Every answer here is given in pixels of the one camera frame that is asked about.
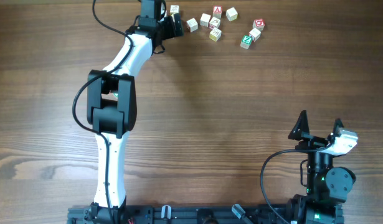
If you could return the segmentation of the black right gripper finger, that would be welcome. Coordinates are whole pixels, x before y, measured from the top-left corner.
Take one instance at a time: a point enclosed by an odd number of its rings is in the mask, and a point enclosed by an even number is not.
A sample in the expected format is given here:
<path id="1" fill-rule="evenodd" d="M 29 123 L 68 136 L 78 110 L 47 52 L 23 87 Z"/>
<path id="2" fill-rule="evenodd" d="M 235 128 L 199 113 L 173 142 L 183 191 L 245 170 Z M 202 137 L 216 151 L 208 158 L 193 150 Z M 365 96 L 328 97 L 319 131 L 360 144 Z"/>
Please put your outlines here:
<path id="1" fill-rule="evenodd" d="M 344 127 L 340 118 L 336 119 L 334 122 L 333 134 L 339 136 L 340 130 Z"/>
<path id="2" fill-rule="evenodd" d="M 308 140 L 310 138 L 310 129 L 306 110 L 301 111 L 296 124 L 288 135 L 291 140 Z"/>

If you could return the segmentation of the yellow picture block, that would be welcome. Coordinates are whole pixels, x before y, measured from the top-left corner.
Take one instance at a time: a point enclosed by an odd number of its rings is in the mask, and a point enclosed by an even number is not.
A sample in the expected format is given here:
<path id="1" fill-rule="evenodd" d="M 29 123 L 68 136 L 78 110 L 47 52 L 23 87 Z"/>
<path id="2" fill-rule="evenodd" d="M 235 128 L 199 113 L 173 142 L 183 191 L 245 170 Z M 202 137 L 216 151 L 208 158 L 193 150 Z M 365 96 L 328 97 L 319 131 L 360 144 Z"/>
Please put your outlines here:
<path id="1" fill-rule="evenodd" d="M 217 42 L 220 39 L 221 35 L 222 35 L 222 31 L 215 27 L 209 33 L 209 38 L 213 40 L 214 42 Z"/>

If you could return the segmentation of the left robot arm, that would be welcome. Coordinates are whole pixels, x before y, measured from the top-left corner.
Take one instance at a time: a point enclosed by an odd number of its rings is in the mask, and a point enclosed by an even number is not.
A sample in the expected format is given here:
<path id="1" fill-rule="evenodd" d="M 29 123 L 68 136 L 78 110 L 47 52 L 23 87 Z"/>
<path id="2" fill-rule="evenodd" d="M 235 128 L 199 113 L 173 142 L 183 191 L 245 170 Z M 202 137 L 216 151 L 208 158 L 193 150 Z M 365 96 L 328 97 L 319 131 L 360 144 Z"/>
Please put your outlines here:
<path id="1" fill-rule="evenodd" d="M 163 40 L 183 34 L 179 14 L 167 15 L 166 3 L 145 0 L 141 14 L 124 32 L 125 43 L 103 70 L 92 70 L 87 92 L 89 131 L 98 144 L 98 187 L 88 207 L 71 208 L 69 223 L 306 223 L 314 217 L 293 199 L 286 205 L 258 207 L 127 206 L 123 180 L 125 147 L 137 117 L 135 78 Z"/>

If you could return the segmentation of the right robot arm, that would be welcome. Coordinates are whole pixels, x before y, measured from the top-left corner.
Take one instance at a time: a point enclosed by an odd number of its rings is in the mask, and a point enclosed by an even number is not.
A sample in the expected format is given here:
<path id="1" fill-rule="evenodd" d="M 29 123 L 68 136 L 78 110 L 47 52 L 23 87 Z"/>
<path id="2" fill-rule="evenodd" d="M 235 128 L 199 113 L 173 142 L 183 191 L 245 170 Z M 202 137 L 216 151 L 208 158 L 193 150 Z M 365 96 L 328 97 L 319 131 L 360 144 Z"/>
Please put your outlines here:
<path id="1" fill-rule="evenodd" d="M 344 223 L 342 204 L 356 181 L 345 167 L 335 167 L 333 159 L 346 155 L 357 145 L 358 136 L 346 129 L 340 119 L 334 122 L 327 138 L 310 134 L 306 112 L 300 114 L 288 135 L 295 147 L 308 155 L 306 195 L 295 195 L 286 205 L 285 219 L 290 223 Z"/>

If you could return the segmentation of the white block top row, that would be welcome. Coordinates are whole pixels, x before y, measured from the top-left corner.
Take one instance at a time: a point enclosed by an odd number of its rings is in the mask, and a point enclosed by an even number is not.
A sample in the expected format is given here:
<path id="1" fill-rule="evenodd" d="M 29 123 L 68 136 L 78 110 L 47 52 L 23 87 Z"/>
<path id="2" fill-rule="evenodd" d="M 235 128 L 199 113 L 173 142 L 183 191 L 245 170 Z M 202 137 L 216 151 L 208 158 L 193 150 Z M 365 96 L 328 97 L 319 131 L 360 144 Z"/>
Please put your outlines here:
<path id="1" fill-rule="evenodd" d="M 179 14 L 179 12 L 180 12 L 179 6 L 178 5 L 171 5 L 169 12 L 170 12 L 170 15 Z"/>

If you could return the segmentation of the white block red edge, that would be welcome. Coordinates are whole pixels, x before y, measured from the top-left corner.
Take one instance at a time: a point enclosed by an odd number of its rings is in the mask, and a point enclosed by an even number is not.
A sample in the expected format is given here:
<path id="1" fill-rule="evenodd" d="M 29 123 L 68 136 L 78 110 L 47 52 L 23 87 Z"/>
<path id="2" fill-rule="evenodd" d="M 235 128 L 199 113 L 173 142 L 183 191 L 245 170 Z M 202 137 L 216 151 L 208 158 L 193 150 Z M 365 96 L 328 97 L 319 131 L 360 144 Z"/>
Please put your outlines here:
<path id="1" fill-rule="evenodd" d="M 198 23 L 195 18 L 189 19 L 186 21 L 187 28 L 189 29 L 189 32 L 194 32 L 198 30 Z"/>

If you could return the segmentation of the plain white wooden block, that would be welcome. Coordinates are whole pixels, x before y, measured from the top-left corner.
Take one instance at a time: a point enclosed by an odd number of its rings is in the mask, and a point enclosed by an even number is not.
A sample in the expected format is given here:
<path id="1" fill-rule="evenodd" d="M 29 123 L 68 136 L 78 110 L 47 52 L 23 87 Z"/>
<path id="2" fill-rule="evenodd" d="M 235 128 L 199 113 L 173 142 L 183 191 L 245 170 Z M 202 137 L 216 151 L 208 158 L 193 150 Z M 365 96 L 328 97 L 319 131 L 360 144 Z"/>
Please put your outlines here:
<path id="1" fill-rule="evenodd" d="M 200 25 L 204 27 L 209 26 L 211 15 L 203 13 L 200 19 Z"/>

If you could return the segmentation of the red picture block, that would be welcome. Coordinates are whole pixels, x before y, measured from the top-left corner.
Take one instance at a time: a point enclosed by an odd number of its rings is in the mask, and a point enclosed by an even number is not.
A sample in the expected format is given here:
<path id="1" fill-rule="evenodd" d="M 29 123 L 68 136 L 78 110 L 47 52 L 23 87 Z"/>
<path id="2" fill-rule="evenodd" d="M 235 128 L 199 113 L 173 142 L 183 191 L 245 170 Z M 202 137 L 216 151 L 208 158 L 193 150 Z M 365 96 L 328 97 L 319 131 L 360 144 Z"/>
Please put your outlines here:
<path id="1" fill-rule="evenodd" d="M 210 29 L 215 29 L 215 28 L 218 29 L 220 26 L 220 22 L 221 22 L 220 19 L 218 19 L 216 17 L 212 17 L 212 19 L 209 22 L 209 28 Z"/>

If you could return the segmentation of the red A letter block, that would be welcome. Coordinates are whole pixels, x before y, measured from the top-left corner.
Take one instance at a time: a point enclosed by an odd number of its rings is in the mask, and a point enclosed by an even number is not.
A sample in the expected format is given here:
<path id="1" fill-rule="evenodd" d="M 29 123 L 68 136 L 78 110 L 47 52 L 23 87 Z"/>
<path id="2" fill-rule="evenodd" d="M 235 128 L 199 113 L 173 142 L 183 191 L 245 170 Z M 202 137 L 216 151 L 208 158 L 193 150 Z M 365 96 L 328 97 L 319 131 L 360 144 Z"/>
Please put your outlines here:
<path id="1" fill-rule="evenodd" d="M 212 16 L 218 19 L 222 17 L 222 6 L 214 6 L 212 10 Z"/>

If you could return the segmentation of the yellow edged white block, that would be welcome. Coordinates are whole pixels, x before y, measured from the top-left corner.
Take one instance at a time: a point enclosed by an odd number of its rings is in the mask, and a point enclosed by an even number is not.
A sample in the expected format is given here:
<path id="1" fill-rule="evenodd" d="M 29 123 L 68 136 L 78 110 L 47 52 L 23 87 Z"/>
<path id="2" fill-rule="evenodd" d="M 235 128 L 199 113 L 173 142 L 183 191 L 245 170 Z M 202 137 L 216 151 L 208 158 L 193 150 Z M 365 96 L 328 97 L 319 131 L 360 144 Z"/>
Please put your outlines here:
<path id="1" fill-rule="evenodd" d="M 238 12 L 234 7 L 231 7 L 230 9 L 226 10 L 226 18 L 229 21 L 234 21 L 238 18 Z"/>

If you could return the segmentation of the green Z letter block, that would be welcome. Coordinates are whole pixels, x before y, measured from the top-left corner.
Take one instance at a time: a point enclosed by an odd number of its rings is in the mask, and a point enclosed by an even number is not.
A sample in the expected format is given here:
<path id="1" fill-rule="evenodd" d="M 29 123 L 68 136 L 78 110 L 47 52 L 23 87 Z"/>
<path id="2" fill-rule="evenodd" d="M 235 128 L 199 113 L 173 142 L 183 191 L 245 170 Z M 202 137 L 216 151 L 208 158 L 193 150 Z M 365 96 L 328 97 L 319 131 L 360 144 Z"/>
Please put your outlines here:
<path id="1" fill-rule="evenodd" d="M 240 46 L 244 49 L 249 49 L 252 42 L 253 42 L 253 38 L 251 36 L 244 35 L 241 40 Z"/>

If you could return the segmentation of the white block red side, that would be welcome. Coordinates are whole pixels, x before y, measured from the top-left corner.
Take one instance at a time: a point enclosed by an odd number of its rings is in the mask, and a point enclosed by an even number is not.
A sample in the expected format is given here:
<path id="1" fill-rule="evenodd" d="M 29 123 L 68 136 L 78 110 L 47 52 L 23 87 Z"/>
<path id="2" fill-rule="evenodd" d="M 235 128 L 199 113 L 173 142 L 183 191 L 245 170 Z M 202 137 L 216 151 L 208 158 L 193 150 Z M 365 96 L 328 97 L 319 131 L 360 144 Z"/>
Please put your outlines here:
<path id="1" fill-rule="evenodd" d="M 252 40 L 255 42 L 261 36 L 261 31 L 258 30 L 257 28 L 253 28 L 248 34 L 252 38 Z"/>

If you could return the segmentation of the red O letter block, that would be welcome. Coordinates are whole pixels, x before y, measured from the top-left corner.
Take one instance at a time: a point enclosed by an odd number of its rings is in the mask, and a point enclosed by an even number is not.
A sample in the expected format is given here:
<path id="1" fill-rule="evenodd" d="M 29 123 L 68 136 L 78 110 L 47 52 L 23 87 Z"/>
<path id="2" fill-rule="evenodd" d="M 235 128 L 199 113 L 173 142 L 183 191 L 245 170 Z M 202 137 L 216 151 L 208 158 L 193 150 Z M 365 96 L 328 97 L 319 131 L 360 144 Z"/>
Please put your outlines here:
<path id="1" fill-rule="evenodd" d="M 262 31 L 265 27 L 265 21 L 263 19 L 255 19 L 253 21 L 253 27 L 259 31 Z"/>

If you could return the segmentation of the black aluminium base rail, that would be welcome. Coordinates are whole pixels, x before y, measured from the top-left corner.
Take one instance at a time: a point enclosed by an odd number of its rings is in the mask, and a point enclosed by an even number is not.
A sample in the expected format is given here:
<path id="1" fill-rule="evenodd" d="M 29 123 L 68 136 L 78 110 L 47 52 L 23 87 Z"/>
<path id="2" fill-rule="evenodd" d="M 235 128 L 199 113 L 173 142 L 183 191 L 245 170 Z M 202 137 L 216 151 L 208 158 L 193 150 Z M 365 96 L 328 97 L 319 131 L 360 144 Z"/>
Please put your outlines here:
<path id="1" fill-rule="evenodd" d="M 342 206 L 320 208 L 314 205 L 274 205 L 289 223 L 344 223 Z M 116 223 L 281 223 L 267 205 L 256 207 L 162 207 L 126 206 L 113 209 Z M 67 224 L 110 223 L 108 209 L 97 205 L 68 210 Z"/>

